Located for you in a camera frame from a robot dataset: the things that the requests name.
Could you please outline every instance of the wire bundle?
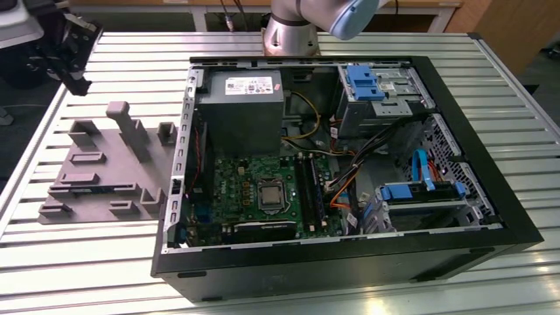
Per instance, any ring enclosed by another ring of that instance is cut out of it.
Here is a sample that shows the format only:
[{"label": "wire bundle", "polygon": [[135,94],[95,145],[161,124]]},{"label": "wire bundle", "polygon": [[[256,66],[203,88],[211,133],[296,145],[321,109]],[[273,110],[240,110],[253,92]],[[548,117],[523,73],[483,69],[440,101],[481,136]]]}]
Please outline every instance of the wire bundle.
[{"label": "wire bundle", "polygon": [[429,115],[431,113],[425,112],[421,114],[416,114],[411,117],[400,118],[367,141],[361,149],[355,153],[347,171],[343,172],[341,175],[337,178],[335,178],[335,180],[327,186],[327,188],[332,188],[343,180],[347,180],[341,188],[339,189],[335,197],[331,200],[331,207],[341,207],[351,209],[352,200],[349,201],[349,205],[345,205],[336,203],[336,199],[340,197],[340,194],[344,190],[347,190],[348,186],[351,185],[351,182],[355,180],[357,176],[357,171],[365,161],[365,158],[375,152],[375,150],[377,150],[381,146],[387,144],[400,127],[416,121],[425,120]]}]

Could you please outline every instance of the motherboard chip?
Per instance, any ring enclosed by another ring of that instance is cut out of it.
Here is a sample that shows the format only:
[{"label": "motherboard chip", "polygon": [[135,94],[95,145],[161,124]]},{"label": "motherboard chip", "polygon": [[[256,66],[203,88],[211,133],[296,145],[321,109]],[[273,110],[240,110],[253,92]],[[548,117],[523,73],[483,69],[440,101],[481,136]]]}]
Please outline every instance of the motherboard chip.
[{"label": "motherboard chip", "polygon": [[279,178],[263,178],[257,182],[259,209],[267,215],[285,211],[284,181]]},{"label": "motherboard chip", "polygon": [[261,189],[261,201],[264,205],[279,205],[280,204],[280,187],[263,187]]}]

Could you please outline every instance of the ventilation grille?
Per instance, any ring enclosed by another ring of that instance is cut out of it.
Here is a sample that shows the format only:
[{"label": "ventilation grille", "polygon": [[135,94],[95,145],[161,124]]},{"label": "ventilation grille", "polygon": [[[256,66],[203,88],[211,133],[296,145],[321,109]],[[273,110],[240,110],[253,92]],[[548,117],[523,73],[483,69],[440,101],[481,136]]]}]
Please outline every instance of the ventilation grille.
[{"label": "ventilation grille", "polygon": [[476,200],[476,206],[484,215],[492,215],[493,210],[485,199],[483,189],[476,183],[475,175],[467,163],[453,163],[449,161],[452,156],[460,156],[461,152],[453,143],[451,132],[444,126],[439,115],[428,119],[424,123],[415,123],[404,128],[396,135],[395,141],[389,145],[391,154],[397,156],[397,166],[403,172],[403,180],[412,180],[412,154],[417,148],[423,148],[443,174],[444,180],[460,181],[469,190],[469,199]]}]

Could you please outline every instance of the blue plastic latch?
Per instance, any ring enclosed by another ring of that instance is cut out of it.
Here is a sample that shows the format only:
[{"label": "blue plastic latch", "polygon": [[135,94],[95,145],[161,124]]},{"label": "blue plastic latch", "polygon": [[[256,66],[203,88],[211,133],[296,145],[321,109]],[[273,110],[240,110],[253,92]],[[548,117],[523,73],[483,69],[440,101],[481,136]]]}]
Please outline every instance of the blue plastic latch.
[{"label": "blue plastic latch", "polygon": [[383,200],[389,200],[391,199],[391,191],[387,187],[381,187],[380,189],[381,191],[381,198]]},{"label": "blue plastic latch", "polygon": [[372,210],[373,210],[373,202],[372,202],[372,203],[369,203],[369,206],[368,206],[367,210],[364,211],[364,216],[363,216],[363,218],[367,218],[367,217],[368,217],[369,212],[371,212]]},{"label": "blue plastic latch", "polygon": [[420,170],[421,170],[421,180],[427,183],[427,188],[429,190],[435,190],[436,186],[432,182],[432,176],[429,174],[428,169],[428,153],[423,149],[417,149],[412,155],[412,180],[420,180],[419,174],[419,162],[420,162]]},{"label": "blue plastic latch", "polygon": [[353,88],[356,100],[383,100],[385,93],[379,89],[377,77],[367,66],[348,66],[347,80]]},{"label": "blue plastic latch", "polygon": [[391,195],[393,196],[393,199],[412,198],[412,192],[408,185],[391,185],[391,186],[387,186],[387,188],[391,191]]},{"label": "blue plastic latch", "polygon": [[467,189],[461,182],[455,182],[455,189],[457,189],[459,196],[463,198],[467,195]]}]

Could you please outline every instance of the motherboard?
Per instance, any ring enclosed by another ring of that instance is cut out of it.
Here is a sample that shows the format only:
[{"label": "motherboard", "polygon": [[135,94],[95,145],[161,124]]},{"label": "motherboard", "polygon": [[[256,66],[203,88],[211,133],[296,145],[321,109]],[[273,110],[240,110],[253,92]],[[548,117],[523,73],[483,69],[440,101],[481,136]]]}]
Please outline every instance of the motherboard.
[{"label": "motherboard", "polygon": [[340,216],[324,210],[331,176],[321,154],[216,159],[212,204],[195,204],[197,243],[237,243],[228,236],[243,232],[256,242],[343,235]]}]

